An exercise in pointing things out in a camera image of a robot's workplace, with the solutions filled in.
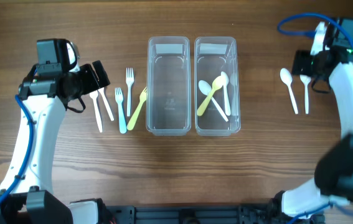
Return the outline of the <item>yellow plastic spoon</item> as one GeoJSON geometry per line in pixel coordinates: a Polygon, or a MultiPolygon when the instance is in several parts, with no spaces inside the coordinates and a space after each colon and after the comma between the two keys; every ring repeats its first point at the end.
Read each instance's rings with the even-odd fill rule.
{"type": "Polygon", "coordinates": [[[214,79],[214,81],[212,82],[212,89],[210,91],[210,93],[206,96],[206,98],[203,100],[203,102],[201,103],[201,105],[198,107],[197,109],[197,115],[198,116],[202,116],[211,100],[211,98],[213,97],[214,93],[221,89],[222,86],[224,85],[225,80],[222,76],[218,76],[217,78],[214,79]]]}

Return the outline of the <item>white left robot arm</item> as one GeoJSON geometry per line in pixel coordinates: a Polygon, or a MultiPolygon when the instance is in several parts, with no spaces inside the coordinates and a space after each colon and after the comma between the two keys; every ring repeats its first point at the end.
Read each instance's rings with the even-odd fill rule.
{"type": "Polygon", "coordinates": [[[63,204],[52,193],[55,143],[71,100],[110,84],[100,61],[77,72],[61,63],[35,64],[15,100],[21,122],[8,172],[0,185],[0,223],[111,223],[100,198],[63,204]]]}

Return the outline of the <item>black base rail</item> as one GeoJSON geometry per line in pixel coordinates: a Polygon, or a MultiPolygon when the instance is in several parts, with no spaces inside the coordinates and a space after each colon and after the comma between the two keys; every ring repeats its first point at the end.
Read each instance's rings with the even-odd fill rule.
{"type": "Polygon", "coordinates": [[[265,203],[231,206],[134,207],[108,206],[117,224],[287,224],[324,223],[322,212],[309,218],[292,217],[268,208],[265,203]]]}

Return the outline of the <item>left clear plastic container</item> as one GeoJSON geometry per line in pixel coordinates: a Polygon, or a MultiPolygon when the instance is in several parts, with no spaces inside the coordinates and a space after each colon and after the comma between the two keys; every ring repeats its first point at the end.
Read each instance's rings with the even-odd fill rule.
{"type": "Polygon", "coordinates": [[[183,136],[191,128],[191,60],[189,39],[149,39],[146,128],[155,136],[183,136]]]}

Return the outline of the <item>white plastic spoon slanted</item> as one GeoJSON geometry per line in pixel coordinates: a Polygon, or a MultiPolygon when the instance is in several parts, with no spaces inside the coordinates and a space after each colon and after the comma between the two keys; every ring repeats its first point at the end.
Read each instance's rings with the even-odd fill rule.
{"type": "Polygon", "coordinates": [[[281,78],[281,81],[288,87],[291,105],[293,107],[294,113],[298,114],[298,106],[296,104],[296,100],[292,90],[292,82],[293,82],[292,75],[286,68],[282,68],[280,70],[280,78],[281,78]]]}

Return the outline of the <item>right clear plastic container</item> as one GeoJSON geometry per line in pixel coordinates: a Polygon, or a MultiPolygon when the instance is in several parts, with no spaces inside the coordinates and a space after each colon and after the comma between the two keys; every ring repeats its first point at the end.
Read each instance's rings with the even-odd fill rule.
{"type": "Polygon", "coordinates": [[[239,132],[237,43],[233,37],[199,37],[194,52],[195,128],[201,136],[239,132]]]}

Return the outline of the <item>light blue plastic fork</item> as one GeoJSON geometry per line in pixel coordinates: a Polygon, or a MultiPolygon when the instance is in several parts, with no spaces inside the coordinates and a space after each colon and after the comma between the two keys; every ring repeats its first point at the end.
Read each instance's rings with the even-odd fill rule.
{"type": "Polygon", "coordinates": [[[118,123],[119,130],[121,134],[125,134],[127,132],[126,120],[123,111],[123,93],[120,87],[115,88],[115,100],[118,105],[118,123]]]}

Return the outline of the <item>white plastic fork upper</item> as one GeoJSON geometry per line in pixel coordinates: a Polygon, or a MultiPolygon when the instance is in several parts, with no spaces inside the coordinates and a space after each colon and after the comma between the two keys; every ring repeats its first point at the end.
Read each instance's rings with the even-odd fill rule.
{"type": "Polygon", "coordinates": [[[131,89],[134,83],[134,71],[129,67],[126,69],[126,84],[128,87],[126,114],[131,116],[131,89]]]}

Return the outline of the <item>yellow plastic fork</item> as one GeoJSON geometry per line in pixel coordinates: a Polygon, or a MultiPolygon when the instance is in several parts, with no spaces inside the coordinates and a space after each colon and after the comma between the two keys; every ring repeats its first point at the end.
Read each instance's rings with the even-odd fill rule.
{"type": "Polygon", "coordinates": [[[145,87],[142,92],[140,93],[140,96],[139,96],[139,103],[134,111],[134,113],[132,114],[130,120],[129,120],[129,123],[127,124],[127,130],[128,131],[131,131],[134,129],[135,127],[135,124],[137,122],[137,119],[139,117],[139,114],[140,114],[140,111],[141,111],[141,108],[143,107],[143,104],[144,102],[146,101],[147,99],[147,88],[145,87]]]}

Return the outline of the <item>white plastic spoon in container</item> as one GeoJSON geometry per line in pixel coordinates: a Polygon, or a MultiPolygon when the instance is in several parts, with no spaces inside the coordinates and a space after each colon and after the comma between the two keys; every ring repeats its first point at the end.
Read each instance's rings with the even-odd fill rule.
{"type": "MultiPolygon", "coordinates": [[[[205,96],[207,96],[210,93],[211,89],[212,89],[212,87],[206,81],[204,81],[204,80],[199,81],[199,90],[205,96]]],[[[217,101],[214,99],[214,97],[211,98],[211,101],[213,102],[214,106],[216,107],[216,109],[220,113],[221,117],[223,117],[223,119],[227,122],[228,121],[227,115],[224,113],[223,109],[220,107],[220,105],[217,103],[217,101]]]]}

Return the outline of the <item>clear plastic container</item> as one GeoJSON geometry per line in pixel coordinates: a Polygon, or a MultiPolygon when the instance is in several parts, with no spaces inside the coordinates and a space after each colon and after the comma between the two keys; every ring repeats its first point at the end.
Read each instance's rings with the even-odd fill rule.
{"type": "Polygon", "coordinates": [[[233,37],[199,37],[194,52],[195,128],[201,136],[239,132],[237,43],[233,37]]]}
{"type": "Polygon", "coordinates": [[[183,136],[191,128],[191,60],[189,39],[149,39],[146,128],[155,136],[183,136]]]}

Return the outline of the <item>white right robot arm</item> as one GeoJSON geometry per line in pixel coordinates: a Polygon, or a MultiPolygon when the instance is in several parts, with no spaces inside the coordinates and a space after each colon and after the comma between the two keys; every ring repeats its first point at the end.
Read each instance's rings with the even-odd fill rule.
{"type": "Polygon", "coordinates": [[[318,162],[314,177],[281,194],[281,212],[308,219],[317,209],[353,202],[353,52],[330,49],[296,52],[292,72],[328,81],[337,101],[341,140],[318,162]]]}

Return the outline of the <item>white plastic spoon wide handle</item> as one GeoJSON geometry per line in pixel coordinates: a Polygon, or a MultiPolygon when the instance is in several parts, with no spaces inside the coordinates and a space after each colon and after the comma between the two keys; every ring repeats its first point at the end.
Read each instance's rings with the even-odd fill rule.
{"type": "Polygon", "coordinates": [[[228,97],[228,90],[227,90],[227,85],[229,83],[229,78],[228,75],[225,72],[221,72],[221,76],[224,78],[225,83],[223,85],[224,89],[224,105],[225,105],[225,114],[227,116],[231,115],[231,109],[230,109],[230,102],[229,102],[229,97],[228,97]]]}

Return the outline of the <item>white plastic fork leftmost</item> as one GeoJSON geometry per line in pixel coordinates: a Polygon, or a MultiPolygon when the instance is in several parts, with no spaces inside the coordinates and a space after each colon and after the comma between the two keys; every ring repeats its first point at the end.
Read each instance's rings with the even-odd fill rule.
{"type": "Polygon", "coordinates": [[[103,132],[103,124],[102,124],[102,120],[101,120],[100,110],[98,107],[98,91],[95,90],[95,91],[89,93],[89,96],[93,100],[93,107],[95,110],[95,117],[96,117],[96,123],[98,126],[98,130],[100,133],[102,133],[103,132]]]}

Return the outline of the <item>white plastic fork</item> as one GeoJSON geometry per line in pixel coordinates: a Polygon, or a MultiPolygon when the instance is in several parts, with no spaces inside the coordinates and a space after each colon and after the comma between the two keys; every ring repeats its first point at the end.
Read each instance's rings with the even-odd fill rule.
{"type": "Polygon", "coordinates": [[[98,130],[100,133],[102,133],[103,132],[103,124],[102,124],[102,120],[101,120],[100,110],[98,107],[98,91],[95,90],[95,91],[89,93],[89,96],[93,100],[93,107],[95,110],[95,117],[96,117],[96,123],[98,126],[98,130]]]}
{"type": "Polygon", "coordinates": [[[108,99],[107,99],[106,94],[105,94],[105,88],[100,88],[98,91],[99,91],[99,94],[101,95],[101,97],[103,99],[103,102],[104,102],[104,105],[105,105],[105,108],[106,108],[106,111],[108,113],[108,116],[109,116],[110,120],[114,121],[115,119],[114,119],[112,110],[110,108],[110,104],[109,104],[108,99]]]}
{"type": "Polygon", "coordinates": [[[128,87],[126,114],[131,116],[131,89],[134,83],[134,71],[129,67],[126,69],[126,84],[128,87]]]}

